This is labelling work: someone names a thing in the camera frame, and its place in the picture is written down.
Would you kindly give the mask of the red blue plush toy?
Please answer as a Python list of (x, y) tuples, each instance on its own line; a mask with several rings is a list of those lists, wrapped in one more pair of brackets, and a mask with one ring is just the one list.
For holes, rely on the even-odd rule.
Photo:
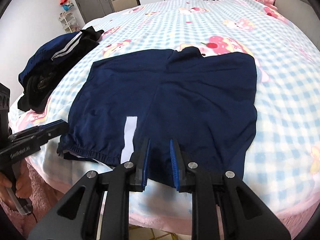
[(64, 9), (64, 11), (68, 11), (74, 7), (74, 4), (71, 2), (71, 0), (60, 0), (60, 6)]

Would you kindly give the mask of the grey padded headboard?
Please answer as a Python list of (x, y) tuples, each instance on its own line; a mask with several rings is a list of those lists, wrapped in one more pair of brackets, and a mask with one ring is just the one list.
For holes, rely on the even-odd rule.
[(304, 33), (319, 32), (319, 18), (308, 0), (275, 0), (274, 5)]

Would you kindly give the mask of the navy blue shorts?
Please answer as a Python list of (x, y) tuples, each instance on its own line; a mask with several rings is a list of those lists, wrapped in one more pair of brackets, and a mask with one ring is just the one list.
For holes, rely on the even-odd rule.
[(100, 60), (72, 103), (58, 150), (118, 166), (125, 123), (135, 117), (134, 147), (151, 141), (150, 179), (174, 185), (172, 139), (205, 170), (242, 177), (256, 134), (256, 91), (255, 60), (240, 52), (151, 49)]

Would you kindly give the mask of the dark clothes pile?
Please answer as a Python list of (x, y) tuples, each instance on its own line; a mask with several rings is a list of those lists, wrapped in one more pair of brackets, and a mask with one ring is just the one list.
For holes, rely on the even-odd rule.
[(23, 96), (17, 108), (43, 113), (53, 90), (63, 77), (90, 51), (99, 45), (103, 30), (88, 27), (60, 35), (41, 46), (18, 75)]

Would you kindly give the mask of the white shelf rack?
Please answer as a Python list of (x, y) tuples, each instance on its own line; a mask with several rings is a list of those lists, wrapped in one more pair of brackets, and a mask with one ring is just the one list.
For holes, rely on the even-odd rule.
[(74, 33), (80, 30), (78, 22), (72, 12), (62, 12), (59, 16), (59, 22), (65, 33)]

